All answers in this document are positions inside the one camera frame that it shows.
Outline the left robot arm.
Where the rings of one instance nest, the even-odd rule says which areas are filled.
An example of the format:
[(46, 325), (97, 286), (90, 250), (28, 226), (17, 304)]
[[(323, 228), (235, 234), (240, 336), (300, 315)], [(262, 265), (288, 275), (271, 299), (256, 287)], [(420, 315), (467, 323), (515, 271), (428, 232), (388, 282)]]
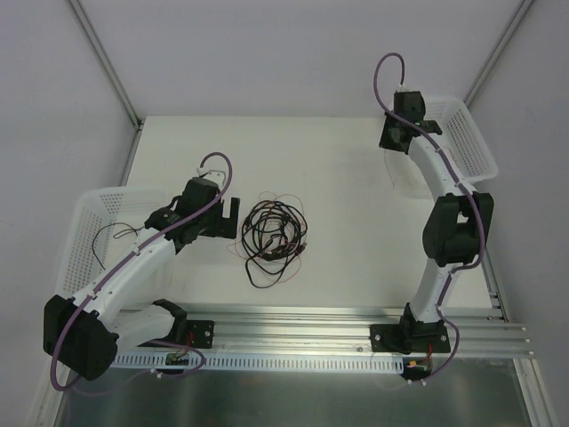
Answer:
[(188, 181), (181, 194), (144, 221), (129, 250), (96, 278), (64, 297), (54, 295), (44, 306), (44, 352), (51, 356), (55, 389), (62, 363), (87, 381), (105, 373), (116, 354), (142, 344), (189, 349), (198, 339), (188, 313), (159, 298), (150, 277), (200, 236), (236, 237), (240, 200), (230, 200), (223, 214), (226, 189), (205, 176)]

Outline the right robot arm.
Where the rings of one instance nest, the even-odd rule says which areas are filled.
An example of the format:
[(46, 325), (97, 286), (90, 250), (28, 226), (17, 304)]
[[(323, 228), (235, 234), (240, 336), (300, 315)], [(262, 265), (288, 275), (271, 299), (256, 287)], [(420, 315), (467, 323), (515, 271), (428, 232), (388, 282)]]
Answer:
[(498, 169), (465, 104), (398, 91), (388, 107), (382, 149), (414, 162), (433, 197), (422, 232), (428, 261), (417, 292), (396, 324), (370, 327), (372, 349), (409, 355), (450, 352), (443, 306), (464, 270), (484, 257), (494, 201), (475, 189)]

